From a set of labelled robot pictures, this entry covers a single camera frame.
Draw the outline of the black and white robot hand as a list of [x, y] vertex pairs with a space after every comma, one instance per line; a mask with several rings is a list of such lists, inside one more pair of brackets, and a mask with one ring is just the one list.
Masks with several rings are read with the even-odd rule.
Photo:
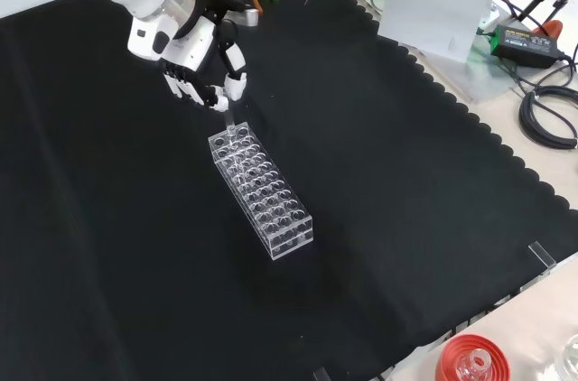
[[[165, 0], [152, 14], [134, 19], [127, 48], [135, 56], [157, 62], [170, 91], [200, 106], [224, 113], [243, 97], [246, 60], [236, 43], [236, 22], [258, 25], [259, 12], [247, 0]], [[208, 85], [202, 71], [212, 57], [226, 68], [223, 84]]]

